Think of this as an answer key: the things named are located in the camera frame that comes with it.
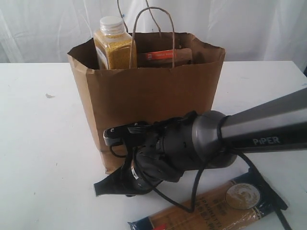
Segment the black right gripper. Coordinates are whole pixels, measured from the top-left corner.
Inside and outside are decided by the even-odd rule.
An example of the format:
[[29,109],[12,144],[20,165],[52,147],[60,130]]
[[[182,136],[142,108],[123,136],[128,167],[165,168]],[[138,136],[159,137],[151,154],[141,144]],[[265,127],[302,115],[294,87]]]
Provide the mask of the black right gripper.
[[94,184],[96,196],[147,194],[163,181],[178,182],[185,171],[184,143],[129,144],[126,149],[120,172]]

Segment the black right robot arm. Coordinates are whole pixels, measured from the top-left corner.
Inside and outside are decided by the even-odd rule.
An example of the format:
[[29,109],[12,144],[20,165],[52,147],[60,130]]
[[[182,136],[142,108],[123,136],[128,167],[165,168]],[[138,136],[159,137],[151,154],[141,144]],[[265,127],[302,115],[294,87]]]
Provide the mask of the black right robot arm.
[[233,150],[244,153],[302,150],[307,147],[307,91],[226,116],[192,111],[148,124],[144,121],[106,129],[105,144],[125,146],[121,167],[94,184],[95,194],[143,195],[161,182],[176,183],[184,172],[224,168]]

